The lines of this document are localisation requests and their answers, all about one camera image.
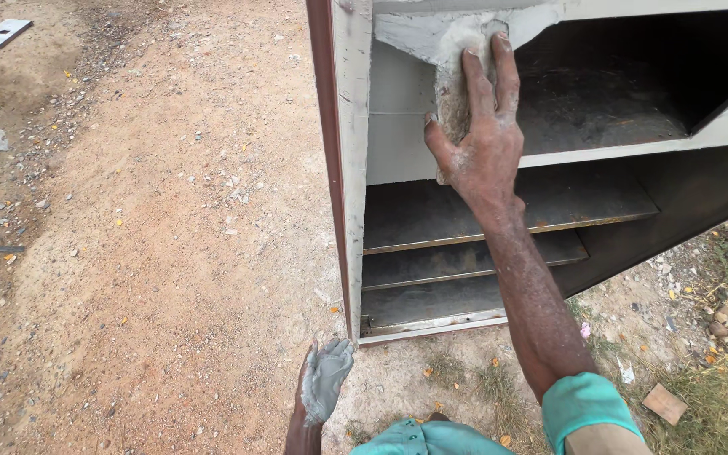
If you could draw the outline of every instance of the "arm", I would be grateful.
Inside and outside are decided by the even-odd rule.
[[[328,421],[341,384],[353,367],[353,345],[333,338],[317,351],[310,345],[299,370],[294,414],[288,426],[285,455],[319,455],[322,452],[322,427]]]
[[[532,242],[524,202],[513,192],[524,138],[515,122],[519,74],[505,35],[491,39],[496,96],[479,58],[468,49],[462,64],[468,81],[471,129],[455,146],[426,114],[426,144],[440,170],[476,216],[490,248],[527,383],[538,402],[562,377],[597,372],[597,366]]]

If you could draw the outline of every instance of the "cement-covered hand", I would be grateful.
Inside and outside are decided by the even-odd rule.
[[[454,145],[437,119],[426,114],[426,145],[445,180],[468,203],[483,229],[493,229],[502,217],[520,214],[524,208],[513,193],[524,142],[515,121],[519,74],[507,35],[493,35],[490,44],[496,62],[495,96],[476,51],[465,49],[462,54],[471,110],[468,135]]]
[[[353,345],[347,338],[333,338],[317,350],[311,344],[300,375],[298,399],[306,410],[305,426],[324,423],[336,409],[341,384],[353,368]]]

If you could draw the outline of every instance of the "teal shirt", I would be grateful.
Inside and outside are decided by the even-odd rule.
[[[565,377],[543,395],[543,432],[556,455],[564,453],[564,439],[595,423],[614,423],[642,439],[631,413],[612,382],[593,373]],[[453,422],[417,423],[404,419],[350,455],[512,455],[468,425]]]

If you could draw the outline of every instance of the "dirt ground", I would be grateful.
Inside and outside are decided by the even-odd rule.
[[[0,253],[0,453],[281,451],[310,339],[345,333],[303,2],[5,0],[5,18],[35,26],[0,50],[0,245],[25,246]],[[593,333],[671,362],[669,341],[706,342],[654,264],[580,299]],[[424,378],[443,351],[499,358],[534,401],[506,328],[365,349],[323,451],[350,450],[350,420],[440,405],[489,432],[467,383]]]

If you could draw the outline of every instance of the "cardboard piece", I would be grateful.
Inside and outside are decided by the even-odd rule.
[[[687,410],[687,403],[676,398],[661,384],[657,384],[650,393],[648,393],[648,396],[645,397],[642,404],[658,414],[662,419],[667,420],[673,426],[679,422],[679,418],[681,418],[684,411]]]

